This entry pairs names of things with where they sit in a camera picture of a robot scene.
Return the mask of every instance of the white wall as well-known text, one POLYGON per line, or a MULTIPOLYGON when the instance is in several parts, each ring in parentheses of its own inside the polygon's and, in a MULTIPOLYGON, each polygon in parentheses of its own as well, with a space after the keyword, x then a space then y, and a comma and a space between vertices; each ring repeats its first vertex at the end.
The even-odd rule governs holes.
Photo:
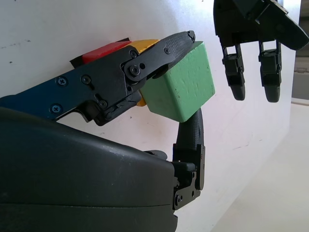
POLYGON ((212 232, 309 231, 309 106, 291 108, 290 132, 212 232))

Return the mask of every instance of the green wooden block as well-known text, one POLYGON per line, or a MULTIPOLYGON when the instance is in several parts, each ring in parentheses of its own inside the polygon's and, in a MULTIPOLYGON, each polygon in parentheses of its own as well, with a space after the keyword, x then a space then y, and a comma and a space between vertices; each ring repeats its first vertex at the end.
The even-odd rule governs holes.
POLYGON ((214 94, 215 89, 203 42, 158 79, 141 89, 149 110, 178 122, 187 121, 214 94))

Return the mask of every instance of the red block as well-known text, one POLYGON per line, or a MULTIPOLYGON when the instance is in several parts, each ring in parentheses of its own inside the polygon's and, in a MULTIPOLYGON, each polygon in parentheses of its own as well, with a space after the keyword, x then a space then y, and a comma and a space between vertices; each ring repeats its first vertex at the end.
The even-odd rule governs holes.
POLYGON ((96 50, 93 50, 91 52, 84 54, 82 56, 83 62, 84 62, 84 64, 87 64, 87 63, 90 63, 90 62, 92 62, 96 59, 107 56, 108 54, 113 53, 113 52, 123 48, 124 46, 128 45, 129 43, 131 43, 131 41, 114 42, 114 43, 110 43, 108 45, 105 45, 103 47, 100 47, 96 50))

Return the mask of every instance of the screw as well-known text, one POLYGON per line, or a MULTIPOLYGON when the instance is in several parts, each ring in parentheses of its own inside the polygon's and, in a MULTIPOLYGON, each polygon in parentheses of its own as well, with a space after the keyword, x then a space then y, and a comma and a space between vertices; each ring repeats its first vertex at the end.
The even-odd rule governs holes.
POLYGON ((178 204, 180 203, 180 201, 182 201, 182 200, 181 200, 180 196, 177 195, 177 197, 175 198, 175 205, 178 206, 178 204))
POLYGON ((131 56, 132 58, 136 58, 136 57, 137 57, 136 51, 131 50, 131 51, 130 51, 130 56, 131 56))
POLYGON ((102 108, 102 109, 106 109, 107 107, 107 102, 104 100, 101 100, 98 102, 98 105, 102 108))
POLYGON ((67 79, 63 76, 57 77, 56 83, 62 87, 65 87, 68 85, 67 79))
POLYGON ((170 54, 169 48, 168 48, 168 47, 165 47, 165 48, 164 48, 164 52, 165 52, 166 54, 170 54))
POLYGON ((129 70, 133 76, 138 76, 140 74, 140 69, 137 67, 137 65, 131 65, 129 70))
POLYGON ((194 31, 192 31, 192 30, 188 31, 188 35, 192 39, 192 42, 195 42, 195 33, 194 33, 194 31))
POLYGON ((85 85, 89 85, 91 82, 90 76, 87 76, 87 75, 82 76, 81 82, 85 85))
POLYGON ((52 113, 58 114, 62 111, 62 106, 59 104, 53 104, 51 105, 50 110, 52 113))

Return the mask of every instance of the textured black grip pad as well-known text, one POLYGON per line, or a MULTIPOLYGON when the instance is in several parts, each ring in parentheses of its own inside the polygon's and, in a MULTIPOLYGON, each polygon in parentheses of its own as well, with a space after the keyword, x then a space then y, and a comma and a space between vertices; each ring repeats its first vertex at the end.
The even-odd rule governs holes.
POLYGON ((195 42, 194 31, 185 31, 170 35, 163 40, 166 43, 166 48, 175 57, 175 60, 169 64, 169 69, 182 60, 190 51, 195 42))
POLYGON ((178 149, 197 149, 204 145, 204 128, 202 111, 199 109, 184 123, 179 123, 176 146, 178 149))

